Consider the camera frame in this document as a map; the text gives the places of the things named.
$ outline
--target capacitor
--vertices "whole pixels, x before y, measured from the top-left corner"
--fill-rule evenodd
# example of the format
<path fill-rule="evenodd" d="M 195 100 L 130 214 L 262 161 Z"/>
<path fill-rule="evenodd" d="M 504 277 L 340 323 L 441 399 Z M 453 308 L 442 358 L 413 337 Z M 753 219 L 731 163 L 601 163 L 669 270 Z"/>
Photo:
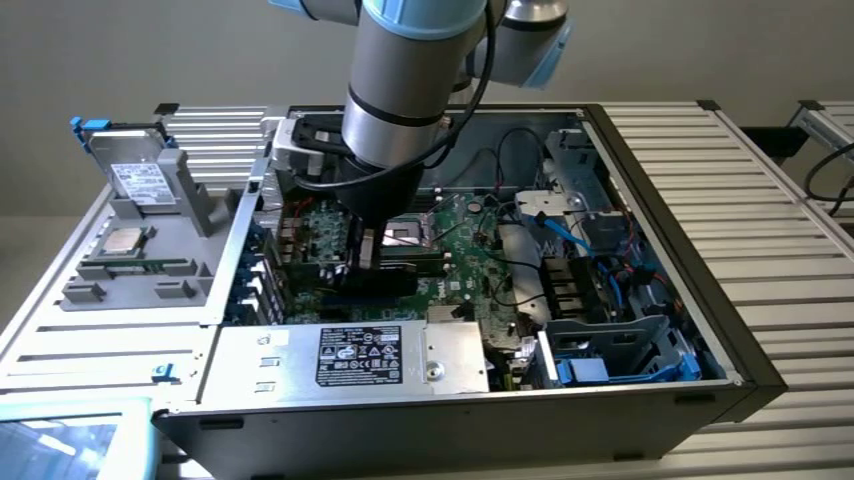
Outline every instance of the capacitor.
<path fill-rule="evenodd" d="M 484 205 L 481 205 L 478 202 L 469 202 L 469 205 L 466 205 L 466 209 L 469 210 L 469 213 L 478 215 L 481 214 L 481 212 L 484 212 Z"/>

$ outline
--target black label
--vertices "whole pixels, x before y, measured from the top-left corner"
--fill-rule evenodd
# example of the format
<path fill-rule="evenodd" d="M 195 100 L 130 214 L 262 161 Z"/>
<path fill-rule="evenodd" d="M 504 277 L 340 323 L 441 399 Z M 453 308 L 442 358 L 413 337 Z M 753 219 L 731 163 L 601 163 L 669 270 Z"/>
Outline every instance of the black label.
<path fill-rule="evenodd" d="M 404 383 L 401 327 L 321 330 L 318 385 L 346 387 Z"/>

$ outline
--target robotic arm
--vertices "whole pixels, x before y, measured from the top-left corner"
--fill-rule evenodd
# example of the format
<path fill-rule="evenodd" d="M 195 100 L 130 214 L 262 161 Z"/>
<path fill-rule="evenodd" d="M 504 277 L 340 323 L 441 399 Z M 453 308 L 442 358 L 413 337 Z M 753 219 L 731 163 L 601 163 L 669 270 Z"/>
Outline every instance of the robotic arm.
<path fill-rule="evenodd" d="M 296 182 L 334 191 L 361 219 L 353 258 L 377 269 L 385 225 L 406 212 L 424 162 L 448 156 L 490 81 L 544 88 L 572 31 L 564 0 L 270 0 L 313 20 L 358 25 L 345 120 L 346 154 L 336 182 L 298 173 Z M 481 84 L 449 128 L 452 95 Z M 310 142 L 294 144 L 312 149 Z"/>

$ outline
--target white wall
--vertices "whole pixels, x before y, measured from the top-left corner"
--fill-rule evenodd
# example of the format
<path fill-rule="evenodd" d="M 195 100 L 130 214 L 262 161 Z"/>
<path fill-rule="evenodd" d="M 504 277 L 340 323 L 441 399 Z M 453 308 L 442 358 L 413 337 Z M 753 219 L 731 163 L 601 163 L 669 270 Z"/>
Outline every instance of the white wall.
<path fill-rule="evenodd" d="M 353 30 L 263 0 L 3 0 L 0 215 L 75 215 L 103 184 L 73 115 L 155 105 L 341 103 Z M 492 101 L 713 98 L 743 123 L 800 98 L 854 99 L 851 0 L 576 0 L 550 89 Z"/>

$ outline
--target warning label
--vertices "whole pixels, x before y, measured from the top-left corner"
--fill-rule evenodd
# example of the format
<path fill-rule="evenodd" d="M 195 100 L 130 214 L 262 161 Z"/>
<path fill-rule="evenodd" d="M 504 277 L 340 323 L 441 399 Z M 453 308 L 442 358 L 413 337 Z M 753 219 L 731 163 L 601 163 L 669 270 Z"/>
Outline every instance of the warning label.
<path fill-rule="evenodd" d="M 175 205 L 161 167 L 154 163 L 115 163 L 113 171 L 138 205 Z"/>
<path fill-rule="evenodd" d="M 401 327 L 321 330 L 318 385 L 346 387 L 404 383 Z"/>

